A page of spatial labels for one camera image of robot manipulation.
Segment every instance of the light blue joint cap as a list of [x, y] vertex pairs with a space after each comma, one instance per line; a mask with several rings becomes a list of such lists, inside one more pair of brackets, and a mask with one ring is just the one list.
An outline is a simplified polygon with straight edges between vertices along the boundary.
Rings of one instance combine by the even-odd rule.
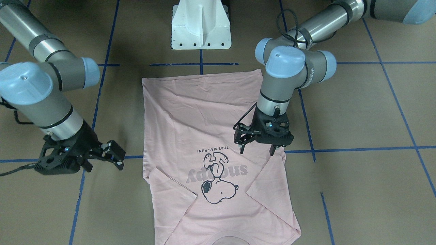
[[326, 60], [327, 60], [327, 71], [326, 74], [324, 76], [324, 79], [320, 82], [323, 82], [329, 78], [331, 78], [334, 73], [336, 72], [336, 67], [337, 67], [337, 62], [336, 62], [336, 58], [334, 57], [334, 55], [332, 53], [330, 53], [329, 51], [319, 51], [321, 53], [324, 54]]
[[403, 24], [419, 25], [430, 20], [436, 13], [436, 0], [418, 0], [407, 13]]
[[9, 103], [32, 105], [52, 90], [51, 78], [35, 63], [17, 63], [0, 71], [0, 94]]
[[265, 65], [265, 61], [263, 60], [263, 53], [265, 52], [266, 43], [272, 38], [264, 38], [260, 40], [260, 42], [256, 46], [256, 50], [254, 55], [256, 56], [256, 60], [259, 61], [260, 64]]
[[91, 58], [83, 58], [83, 65], [85, 66], [85, 85], [83, 88], [91, 87], [100, 81], [100, 69], [97, 63]]
[[290, 78], [304, 68], [306, 56], [298, 48], [291, 46], [278, 46], [271, 50], [266, 72], [275, 78]]

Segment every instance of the black ring band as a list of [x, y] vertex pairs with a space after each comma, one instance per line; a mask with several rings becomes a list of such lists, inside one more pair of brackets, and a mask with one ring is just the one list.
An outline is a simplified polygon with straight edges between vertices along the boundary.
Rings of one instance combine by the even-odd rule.
[[364, 0], [364, 1], [363, 1], [363, 15], [362, 15], [361, 18], [363, 18], [363, 16], [365, 16], [367, 10], [368, 10], [368, 4], [367, 4], [367, 2]]
[[304, 63], [304, 67], [306, 68], [306, 80], [304, 80], [304, 83], [300, 87], [295, 88], [295, 89], [300, 89], [300, 88], [304, 87], [307, 83], [307, 79], [309, 78], [309, 68], [307, 67], [306, 62]]
[[353, 18], [353, 10], [348, 3], [344, 1], [336, 1], [331, 5], [339, 5], [347, 12], [347, 22], [343, 26], [346, 26], [348, 23], [350, 23], [350, 20]]
[[35, 52], [35, 48], [36, 48], [36, 46], [37, 46], [39, 43], [41, 43], [42, 41], [45, 41], [45, 40], [47, 40], [47, 39], [55, 39], [55, 40], [58, 40], [59, 42], [62, 43], [62, 41], [59, 40], [59, 38], [56, 37], [56, 36], [55, 36], [54, 34], [52, 34], [52, 33], [45, 33], [45, 34], [39, 35], [39, 36], [33, 38], [32, 41], [30, 41], [30, 43], [29, 43], [29, 48], [28, 48], [28, 50], [29, 50], [29, 52], [33, 55], [33, 57], [35, 57], [34, 52]]
[[267, 99], [267, 100], [269, 100], [269, 101], [275, 102], [275, 103], [286, 103], [286, 102], [288, 102], [288, 101], [291, 100], [291, 98], [289, 98], [289, 99], [287, 99], [287, 100], [275, 100], [275, 99], [270, 99], [270, 98], [268, 98], [266, 95], [264, 95], [264, 94], [262, 93], [262, 91], [260, 92], [260, 94], [262, 95], [263, 98], [265, 98], [265, 99]]
[[0, 9], [2, 9], [4, 6], [6, 6], [8, 4], [18, 4], [18, 5], [24, 6], [24, 4], [22, 2], [20, 2], [19, 0], [0, 0]]
[[298, 30], [306, 40], [306, 50], [310, 49], [313, 46], [313, 38], [310, 35], [309, 31], [306, 28], [300, 28]]
[[54, 72], [56, 73], [56, 77], [58, 78], [58, 84], [59, 84], [59, 91], [62, 91], [62, 77], [61, 77], [61, 73], [59, 72], [59, 70], [56, 68], [56, 66], [51, 63], [51, 62], [47, 62], [54, 70]]
[[371, 5], [370, 5], [370, 7], [369, 7], [369, 14], [370, 14], [371, 17], [373, 17], [374, 19], [377, 19], [377, 18], [375, 17], [375, 11], [374, 11], [374, 9], [375, 9], [375, 1], [376, 1], [376, 0], [371, 0]]
[[69, 51], [69, 50], [66, 50], [66, 49], [63, 49], [63, 50], [57, 50], [57, 51], [55, 51], [55, 52], [53, 52], [53, 53], [51, 53], [49, 56], [47, 56], [47, 58], [45, 59], [45, 62], [47, 62], [53, 55], [55, 55], [55, 54], [57, 54], [57, 53], [59, 53], [59, 52], [70, 52], [71, 53], [71, 51]]
[[71, 116], [71, 114], [73, 114], [73, 106], [71, 106], [70, 111], [69, 111], [69, 112], [64, 116], [64, 118], [62, 118], [61, 120], [59, 120], [57, 123], [52, 124], [52, 125], [50, 125], [50, 126], [46, 126], [46, 127], [40, 127], [40, 128], [42, 128], [42, 129], [49, 129], [49, 128], [56, 127], [57, 125], [59, 125], [59, 124], [65, 122], [65, 121], [66, 121], [66, 120]]

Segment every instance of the white metal stand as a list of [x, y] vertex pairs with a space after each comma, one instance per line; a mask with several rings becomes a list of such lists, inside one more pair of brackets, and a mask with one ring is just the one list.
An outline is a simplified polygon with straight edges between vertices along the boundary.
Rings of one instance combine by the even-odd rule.
[[230, 48], [230, 22], [225, 7], [220, 0], [180, 0], [173, 7], [172, 48]]

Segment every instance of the black cable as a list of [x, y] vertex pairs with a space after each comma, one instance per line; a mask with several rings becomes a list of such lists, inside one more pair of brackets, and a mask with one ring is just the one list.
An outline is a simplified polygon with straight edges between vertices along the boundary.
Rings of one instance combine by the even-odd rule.
[[1, 102], [0, 105], [3, 105], [4, 107], [11, 109], [14, 111], [14, 119], [15, 121], [20, 124], [20, 125], [33, 125], [34, 123], [32, 122], [22, 122], [18, 119], [18, 111], [17, 108], [11, 106], [5, 99], [3, 99], [3, 97], [1, 97]]
[[[280, 16], [282, 16], [282, 14], [283, 14], [285, 11], [289, 11], [289, 12], [291, 12], [292, 15], [294, 16], [294, 21], [295, 21], [295, 37], [291, 37], [291, 36], [289, 36], [288, 34], [284, 33], [283, 30], [282, 30], [282, 28], [280, 27], [280, 24], [279, 24]], [[276, 18], [276, 25], [277, 25], [277, 29], [279, 30], [279, 32], [280, 32], [280, 34], [281, 34], [282, 36], [284, 36], [286, 39], [288, 39], [288, 40], [294, 42], [294, 44], [293, 44], [293, 47], [294, 47], [294, 48], [297, 46], [297, 43], [303, 43], [303, 44], [306, 44], [306, 45], [307, 45], [307, 41], [299, 41], [299, 40], [297, 40], [297, 38], [298, 38], [298, 32], [299, 32], [299, 30], [300, 30], [300, 27], [299, 27], [299, 24], [298, 24], [298, 17], [297, 17], [297, 14], [296, 14], [292, 9], [284, 9], [284, 10], [282, 10], [282, 11], [277, 15], [277, 18]], [[335, 35], [336, 35], [336, 32], [334, 32], [331, 36], [329, 36], [329, 37], [327, 37], [327, 38], [325, 38], [325, 39], [322, 39], [322, 40], [319, 40], [319, 41], [314, 41], [313, 43], [316, 43], [316, 44], [317, 44], [317, 43], [321, 43], [321, 42], [327, 41], [327, 40], [333, 38]]]
[[3, 97], [1, 97], [1, 102], [0, 105], [3, 105], [4, 107], [11, 109], [11, 110], [16, 110], [17, 108], [11, 106], [6, 100], [3, 99]]
[[21, 166], [21, 167], [19, 167], [19, 168], [17, 168], [17, 169], [14, 169], [14, 170], [12, 170], [12, 171], [2, 173], [2, 174], [0, 174], [0, 177], [1, 177], [1, 176], [5, 176], [5, 175], [9, 175], [9, 174], [16, 173], [16, 172], [18, 172], [18, 171], [20, 171], [20, 170], [23, 170], [23, 169], [33, 169], [33, 168], [35, 168], [35, 165], [36, 165], [36, 163], [29, 163], [29, 164], [27, 164], [27, 165]]
[[33, 125], [34, 123], [32, 122], [22, 122], [22, 121], [20, 121], [19, 119], [18, 119], [18, 111], [17, 110], [14, 110], [14, 118], [15, 118], [15, 121], [18, 123], [18, 124], [20, 124], [20, 125]]
[[324, 38], [324, 39], [322, 39], [322, 40], [319, 40], [319, 41], [316, 41], [316, 42], [313, 42], [314, 44], [317, 44], [317, 43], [322, 43], [322, 42], [324, 42], [324, 41], [327, 41], [327, 40], [329, 40], [329, 39], [332, 39], [334, 36], [336, 35], [336, 32], [334, 32], [331, 36], [329, 36], [329, 37], [326, 37], [326, 38]]
[[250, 110], [248, 110], [240, 119], [239, 121], [233, 126], [234, 130], [240, 131], [239, 129], [237, 129], [236, 127], [238, 126], [238, 124], [242, 121], [242, 119], [244, 119], [245, 116], [248, 115], [248, 113], [250, 113], [251, 110], [253, 110], [253, 108], [256, 106], [257, 103], [254, 103], [254, 105], [250, 108]]
[[[289, 35], [287, 35], [286, 33], [283, 32], [282, 28], [280, 27], [279, 24], [279, 20], [280, 20], [280, 16], [282, 16], [283, 13], [285, 13], [286, 11], [291, 12], [291, 14], [294, 16], [294, 21], [295, 21], [295, 37], [291, 37]], [[294, 42], [293, 47], [295, 48], [297, 46], [297, 43], [306, 43], [306, 42], [302, 42], [302, 41], [298, 41], [298, 30], [300, 29], [300, 26], [298, 24], [298, 18], [297, 18], [297, 14], [292, 10], [292, 9], [284, 9], [282, 10], [279, 15], [277, 15], [276, 18], [276, 25], [277, 25], [277, 29], [279, 30], [280, 34], [284, 37], [286, 37], [286, 39], [291, 40]]]

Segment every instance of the snoopy print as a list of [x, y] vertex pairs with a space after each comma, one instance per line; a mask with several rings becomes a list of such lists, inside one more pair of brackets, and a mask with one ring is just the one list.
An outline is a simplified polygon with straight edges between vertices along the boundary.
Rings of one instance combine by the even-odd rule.
[[236, 195], [237, 185], [222, 180], [224, 164], [228, 163], [228, 157], [221, 152], [208, 153], [203, 159], [203, 166], [210, 170], [214, 179], [206, 180], [201, 185], [201, 192], [209, 203], [217, 204], [223, 199], [230, 199]]

